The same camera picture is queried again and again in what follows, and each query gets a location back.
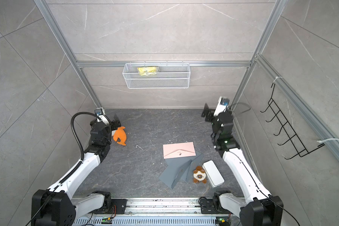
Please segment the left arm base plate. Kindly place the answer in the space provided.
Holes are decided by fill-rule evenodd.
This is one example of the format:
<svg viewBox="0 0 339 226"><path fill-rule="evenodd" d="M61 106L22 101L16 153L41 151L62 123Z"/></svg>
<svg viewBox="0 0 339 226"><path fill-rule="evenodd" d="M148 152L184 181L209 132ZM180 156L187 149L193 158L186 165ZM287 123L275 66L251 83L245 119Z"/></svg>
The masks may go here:
<svg viewBox="0 0 339 226"><path fill-rule="evenodd" d="M127 206L127 199L111 199L105 201L104 208L100 211L102 214L124 214Z"/></svg>

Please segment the pink envelope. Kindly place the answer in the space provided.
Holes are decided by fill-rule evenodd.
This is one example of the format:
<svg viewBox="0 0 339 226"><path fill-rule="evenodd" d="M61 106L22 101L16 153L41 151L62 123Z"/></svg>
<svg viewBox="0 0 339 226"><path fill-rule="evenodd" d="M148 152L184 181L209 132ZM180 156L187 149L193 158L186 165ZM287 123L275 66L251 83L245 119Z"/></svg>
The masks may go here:
<svg viewBox="0 0 339 226"><path fill-rule="evenodd" d="M163 145L164 159L196 156L193 142Z"/></svg>

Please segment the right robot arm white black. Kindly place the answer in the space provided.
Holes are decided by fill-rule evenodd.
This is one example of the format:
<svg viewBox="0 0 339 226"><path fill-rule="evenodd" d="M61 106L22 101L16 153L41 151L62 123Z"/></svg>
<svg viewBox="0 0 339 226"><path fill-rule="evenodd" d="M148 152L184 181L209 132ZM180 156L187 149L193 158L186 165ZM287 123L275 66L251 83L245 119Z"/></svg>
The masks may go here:
<svg viewBox="0 0 339 226"><path fill-rule="evenodd" d="M279 226L283 215L282 200L271 195L247 163L233 136L232 111L224 105L218 108L220 111L205 105L202 117L211 122L214 149L229 166L244 196L239 198L231 192L218 192L213 197L215 208L237 216L243 226Z"/></svg>

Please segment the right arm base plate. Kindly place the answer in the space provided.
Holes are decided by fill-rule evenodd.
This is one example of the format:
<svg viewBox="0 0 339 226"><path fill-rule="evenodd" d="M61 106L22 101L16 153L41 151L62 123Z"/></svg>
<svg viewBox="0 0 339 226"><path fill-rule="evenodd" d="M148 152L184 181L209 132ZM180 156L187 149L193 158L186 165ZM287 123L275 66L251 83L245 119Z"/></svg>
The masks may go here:
<svg viewBox="0 0 339 226"><path fill-rule="evenodd" d="M199 205L201 209L201 214L220 214L221 212L216 210L214 201L206 197L200 197Z"/></svg>

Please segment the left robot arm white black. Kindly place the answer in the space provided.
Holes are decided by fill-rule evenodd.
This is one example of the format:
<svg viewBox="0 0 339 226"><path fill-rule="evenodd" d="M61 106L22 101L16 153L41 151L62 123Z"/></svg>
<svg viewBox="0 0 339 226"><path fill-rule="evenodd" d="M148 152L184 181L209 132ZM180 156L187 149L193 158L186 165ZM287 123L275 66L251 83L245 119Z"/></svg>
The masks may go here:
<svg viewBox="0 0 339 226"><path fill-rule="evenodd" d="M88 213L115 211L110 192L95 191L92 194L72 200L74 193L85 178L106 158L110 151L112 133L121 127L117 115L110 120L104 110L87 113L95 119L90 122L91 131L86 149L76 133L75 118L71 118L71 130L80 150L78 162L56 183L46 190L38 190L32 196L31 219L29 226L71 226L78 218Z"/></svg>

